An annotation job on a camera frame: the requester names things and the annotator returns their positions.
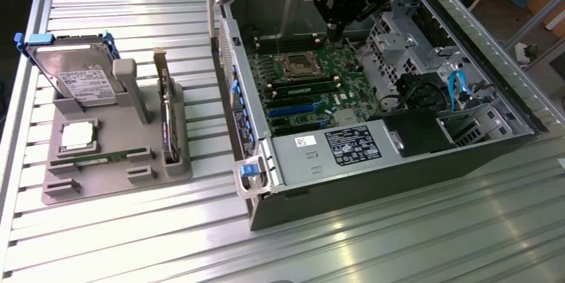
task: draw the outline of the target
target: circuit board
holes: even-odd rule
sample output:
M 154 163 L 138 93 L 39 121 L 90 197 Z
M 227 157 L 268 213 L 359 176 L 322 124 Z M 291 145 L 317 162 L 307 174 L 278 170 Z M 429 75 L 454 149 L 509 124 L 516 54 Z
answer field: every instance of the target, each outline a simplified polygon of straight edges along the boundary
M 349 47 L 248 53 L 248 61 L 274 136 L 363 122 L 375 112 L 363 67 Z
M 127 155 L 135 154 L 135 153 L 143 153 L 143 152 L 147 152 L 147 148 L 139 147 L 136 149 L 127 149 L 124 151 L 118 151 L 118 152 L 84 155 L 84 156 L 77 156 L 68 159 L 57 159 L 55 161 L 51 161 L 49 164 L 51 166 L 57 166 L 57 165 L 73 163 L 76 166 L 87 166 L 87 165 L 102 164 L 102 163 L 112 163 L 112 162 L 126 161 Z

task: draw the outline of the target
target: floor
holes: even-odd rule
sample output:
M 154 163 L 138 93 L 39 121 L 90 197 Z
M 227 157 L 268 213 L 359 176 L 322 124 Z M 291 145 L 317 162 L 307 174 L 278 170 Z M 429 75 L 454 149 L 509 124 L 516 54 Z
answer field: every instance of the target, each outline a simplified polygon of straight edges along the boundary
M 11 9 L 11 15 L 3 22 L 4 26 L 0 32 L 0 80 L 5 88 L 1 95 L 9 100 L 19 59 L 12 38 L 13 33 L 25 29 L 31 0 L 4 0 L 3 2 L 3 8 Z M 532 17 L 529 10 L 518 8 L 506 0 L 482 0 L 473 14 L 501 43 L 512 37 Z M 538 45 L 538 53 L 542 53 L 556 41 L 556 35 L 541 25 L 522 39 L 524 43 Z M 0 110 L 0 132 L 3 129 L 1 115 L 3 110 Z

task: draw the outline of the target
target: hard drive label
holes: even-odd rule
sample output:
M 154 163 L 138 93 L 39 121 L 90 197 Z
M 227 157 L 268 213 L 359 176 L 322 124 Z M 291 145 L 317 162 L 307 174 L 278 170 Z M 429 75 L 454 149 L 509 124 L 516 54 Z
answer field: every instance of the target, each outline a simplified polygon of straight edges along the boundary
M 114 98 L 112 86 L 102 69 L 65 71 L 59 77 L 77 101 Z
M 367 126 L 326 132 L 326 139 L 339 166 L 382 157 Z

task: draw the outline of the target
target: aluminum table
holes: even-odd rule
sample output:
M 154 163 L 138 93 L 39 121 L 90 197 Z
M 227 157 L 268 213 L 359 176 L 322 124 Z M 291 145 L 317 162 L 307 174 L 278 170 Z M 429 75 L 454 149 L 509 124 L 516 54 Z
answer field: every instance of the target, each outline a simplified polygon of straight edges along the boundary
M 33 0 L 27 34 L 103 29 L 136 60 L 140 85 L 156 81 L 152 48 L 168 49 L 194 178 L 43 205 L 53 90 L 23 58 L 0 145 L 3 282 L 562 282 L 564 126 L 536 88 L 518 88 L 552 129 L 536 143 L 466 177 L 250 232 L 206 0 Z

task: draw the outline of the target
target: cable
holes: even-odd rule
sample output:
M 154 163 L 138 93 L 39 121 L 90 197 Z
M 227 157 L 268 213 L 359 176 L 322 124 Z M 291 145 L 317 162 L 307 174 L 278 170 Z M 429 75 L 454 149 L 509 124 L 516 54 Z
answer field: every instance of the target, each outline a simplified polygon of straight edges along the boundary
M 449 74 L 447 77 L 447 92 L 449 92 L 449 97 L 451 98 L 451 112 L 455 111 L 455 92 L 454 92 L 454 87 L 455 87 L 455 78 L 459 80 L 459 93 L 465 92 L 468 95 L 472 95 L 473 92 L 472 90 L 468 88 L 468 84 L 466 84 L 466 79 L 465 79 L 465 73 L 461 69 L 455 69 L 451 74 Z
M 407 99 L 414 94 L 415 89 L 419 89 L 422 86 L 431 87 L 435 91 L 439 92 L 441 96 L 443 97 L 445 107 L 449 108 L 449 99 L 447 99 L 447 96 L 445 95 L 445 92 L 442 91 L 442 89 L 438 86 L 435 86 L 433 83 L 418 83 L 413 87 L 413 89 L 407 92 L 407 94 L 401 98 L 398 105 L 394 107 L 395 110 L 398 110 L 402 107 L 402 105 L 406 103 Z
M 477 88 L 473 89 L 473 93 L 477 93 L 480 90 L 485 90 L 485 89 L 489 89 L 489 88 L 496 89 L 496 85 L 493 83 L 488 83 L 486 85 L 481 85 L 478 83 L 478 84 L 474 84 L 474 85 L 477 85 Z

